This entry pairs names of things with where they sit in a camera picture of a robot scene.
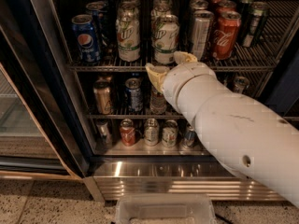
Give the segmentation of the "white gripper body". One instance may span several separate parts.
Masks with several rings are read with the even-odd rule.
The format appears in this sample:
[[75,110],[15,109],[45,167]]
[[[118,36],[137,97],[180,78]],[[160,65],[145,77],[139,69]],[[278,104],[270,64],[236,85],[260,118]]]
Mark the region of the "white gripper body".
[[179,111],[178,95],[182,87],[191,79],[201,75],[216,76],[212,69],[201,62],[178,64],[167,73],[163,83],[164,97],[176,111]]

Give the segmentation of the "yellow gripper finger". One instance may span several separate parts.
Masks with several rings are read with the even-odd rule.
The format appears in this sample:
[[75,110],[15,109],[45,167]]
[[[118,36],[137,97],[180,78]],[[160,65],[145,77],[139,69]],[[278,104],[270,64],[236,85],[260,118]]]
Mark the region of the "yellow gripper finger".
[[188,52],[185,51],[175,51],[174,52],[174,59],[176,64],[183,64],[183,63],[197,63],[197,58]]
[[147,63],[145,65],[149,81],[153,87],[159,93],[164,92],[164,80],[170,68],[164,65],[153,65],[152,63]]

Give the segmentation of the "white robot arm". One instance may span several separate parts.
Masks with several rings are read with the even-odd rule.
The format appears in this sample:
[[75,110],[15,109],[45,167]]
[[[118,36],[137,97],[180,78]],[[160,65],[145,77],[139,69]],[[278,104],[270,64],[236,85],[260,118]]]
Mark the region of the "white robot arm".
[[147,63],[151,84],[192,125],[228,171],[250,177],[299,206],[299,131],[260,102],[221,84],[187,52],[172,69]]

